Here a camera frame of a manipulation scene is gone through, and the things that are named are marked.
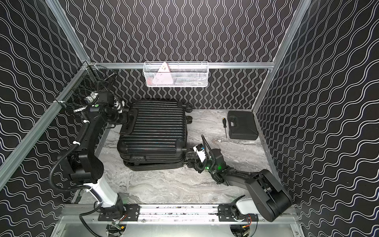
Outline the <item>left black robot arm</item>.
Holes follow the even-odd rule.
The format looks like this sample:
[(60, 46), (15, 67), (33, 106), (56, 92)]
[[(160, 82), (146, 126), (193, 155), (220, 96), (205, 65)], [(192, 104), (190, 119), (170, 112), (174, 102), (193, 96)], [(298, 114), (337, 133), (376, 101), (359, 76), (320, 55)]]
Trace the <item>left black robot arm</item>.
[(80, 109), (83, 126), (72, 146), (61, 152), (53, 169), (61, 167), (68, 179), (75, 184), (72, 188), (60, 188), (53, 182), (52, 170), (49, 183), (60, 192), (86, 190), (96, 199), (95, 210), (103, 215), (119, 217), (124, 207), (119, 194), (114, 192), (102, 178), (104, 165), (96, 156), (96, 144), (99, 134), (109, 124), (134, 127), (138, 111), (125, 111), (121, 100), (110, 92), (97, 92), (87, 106)]

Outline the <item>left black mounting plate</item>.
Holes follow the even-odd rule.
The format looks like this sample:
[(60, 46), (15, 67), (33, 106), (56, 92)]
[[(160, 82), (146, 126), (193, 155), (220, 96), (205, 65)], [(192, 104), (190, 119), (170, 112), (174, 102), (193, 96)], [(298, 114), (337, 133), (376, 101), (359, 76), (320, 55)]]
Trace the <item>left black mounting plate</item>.
[(98, 221), (121, 220), (126, 222), (137, 222), (140, 214), (141, 206), (137, 204), (125, 204), (123, 208), (107, 207), (101, 211), (98, 216)]

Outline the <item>clear plastic wall bin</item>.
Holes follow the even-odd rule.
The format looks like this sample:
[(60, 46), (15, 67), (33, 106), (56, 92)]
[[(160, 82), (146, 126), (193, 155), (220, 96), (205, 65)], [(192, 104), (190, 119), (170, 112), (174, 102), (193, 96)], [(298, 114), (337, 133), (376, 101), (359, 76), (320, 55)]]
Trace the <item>clear plastic wall bin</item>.
[[(163, 62), (169, 65), (174, 84), (171, 86), (153, 86), (152, 79)], [(143, 76), (148, 87), (206, 87), (208, 86), (209, 64), (206, 61), (145, 62)]]

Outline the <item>white triangle label card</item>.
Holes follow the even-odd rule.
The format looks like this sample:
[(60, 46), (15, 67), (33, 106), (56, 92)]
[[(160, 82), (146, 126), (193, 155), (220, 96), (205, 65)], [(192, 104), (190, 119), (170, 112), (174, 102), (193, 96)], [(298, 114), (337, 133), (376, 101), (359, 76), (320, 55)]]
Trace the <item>white triangle label card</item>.
[(153, 86), (171, 86), (174, 80), (167, 62), (163, 62), (152, 79)]

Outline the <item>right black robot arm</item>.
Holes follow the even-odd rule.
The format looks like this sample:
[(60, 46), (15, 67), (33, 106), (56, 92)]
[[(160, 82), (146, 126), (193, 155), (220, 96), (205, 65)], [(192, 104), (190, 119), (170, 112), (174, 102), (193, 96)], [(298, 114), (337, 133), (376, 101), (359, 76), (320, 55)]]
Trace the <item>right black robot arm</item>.
[(185, 155), (189, 168), (198, 173), (207, 171), (217, 184), (247, 190), (258, 213), (269, 222), (293, 205), (291, 196), (267, 169), (259, 172), (237, 170), (227, 165), (220, 149), (206, 148), (202, 144), (187, 149)]

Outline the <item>black mounting plate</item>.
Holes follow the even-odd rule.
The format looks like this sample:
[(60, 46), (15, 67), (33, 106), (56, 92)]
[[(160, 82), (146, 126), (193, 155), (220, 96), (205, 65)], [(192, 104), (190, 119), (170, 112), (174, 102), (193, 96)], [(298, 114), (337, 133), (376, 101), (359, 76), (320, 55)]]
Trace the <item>black mounting plate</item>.
[(141, 206), (137, 204), (125, 204), (123, 208), (107, 207), (101, 211), (98, 216), (98, 221), (121, 220), (126, 222), (137, 222), (140, 214)]
[(220, 204), (217, 208), (220, 222), (258, 222), (257, 214), (242, 214), (234, 204)]

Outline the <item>black-handled screwdriver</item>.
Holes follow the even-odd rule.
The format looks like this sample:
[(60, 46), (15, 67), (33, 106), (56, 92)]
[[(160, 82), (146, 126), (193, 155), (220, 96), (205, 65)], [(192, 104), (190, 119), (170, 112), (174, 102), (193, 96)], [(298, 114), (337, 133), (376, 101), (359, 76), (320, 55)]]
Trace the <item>black-handled screwdriver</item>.
[(222, 119), (222, 123), (223, 123), (223, 128), (225, 130), (225, 136), (226, 138), (228, 138), (228, 132), (227, 132), (227, 119), (226, 118), (223, 118)]

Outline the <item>black ribbed hard-shell suitcase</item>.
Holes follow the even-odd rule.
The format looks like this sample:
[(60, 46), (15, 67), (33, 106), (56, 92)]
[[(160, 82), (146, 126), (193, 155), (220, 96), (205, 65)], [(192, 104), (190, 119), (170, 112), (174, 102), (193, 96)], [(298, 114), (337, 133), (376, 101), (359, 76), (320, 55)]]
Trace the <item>black ribbed hard-shell suitcase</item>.
[(187, 151), (190, 104), (169, 100), (139, 100), (128, 111), (119, 132), (117, 150), (132, 171), (183, 167)]

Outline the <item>black plastic tool case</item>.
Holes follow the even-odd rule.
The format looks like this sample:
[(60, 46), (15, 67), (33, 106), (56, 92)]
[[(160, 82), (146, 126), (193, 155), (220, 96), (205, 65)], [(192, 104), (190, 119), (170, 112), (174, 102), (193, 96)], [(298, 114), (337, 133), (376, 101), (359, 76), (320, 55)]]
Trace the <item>black plastic tool case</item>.
[(257, 140), (259, 133), (251, 111), (228, 111), (229, 138)]

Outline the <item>silver items in basket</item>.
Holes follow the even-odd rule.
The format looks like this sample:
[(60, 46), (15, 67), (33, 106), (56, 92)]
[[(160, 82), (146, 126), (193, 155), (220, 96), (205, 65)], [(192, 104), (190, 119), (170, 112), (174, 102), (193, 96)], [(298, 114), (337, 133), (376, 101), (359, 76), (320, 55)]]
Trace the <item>silver items in basket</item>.
[(83, 106), (80, 106), (79, 108), (77, 109), (74, 109), (73, 112), (74, 113), (78, 113), (78, 112), (81, 112), (82, 110), (84, 110), (89, 104), (91, 104), (92, 102), (95, 101), (95, 99), (97, 98), (98, 96), (98, 93), (97, 92), (91, 92), (89, 96), (87, 96), (84, 101), (85, 101), (85, 104)]

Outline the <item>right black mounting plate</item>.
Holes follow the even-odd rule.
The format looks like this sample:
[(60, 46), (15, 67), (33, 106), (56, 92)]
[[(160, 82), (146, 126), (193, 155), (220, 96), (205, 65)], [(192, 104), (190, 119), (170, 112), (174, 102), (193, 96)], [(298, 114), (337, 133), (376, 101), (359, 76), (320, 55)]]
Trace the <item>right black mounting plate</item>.
[(257, 214), (242, 214), (234, 204), (220, 204), (217, 208), (220, 222), (258, 222)]

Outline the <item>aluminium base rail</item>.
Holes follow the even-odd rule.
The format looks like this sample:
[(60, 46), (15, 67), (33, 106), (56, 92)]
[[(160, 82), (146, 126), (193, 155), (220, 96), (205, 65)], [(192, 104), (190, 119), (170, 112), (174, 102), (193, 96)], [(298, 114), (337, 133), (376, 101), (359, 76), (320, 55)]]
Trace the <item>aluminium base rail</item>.
[(250, 214), (243, 221), (231, 217), (229, 207), (220, 204), (129, 204), (127, 215), (121, 224), (296, 224), (297, 218), (288, 209), (273, 222), (269, 222), (260, 214)]

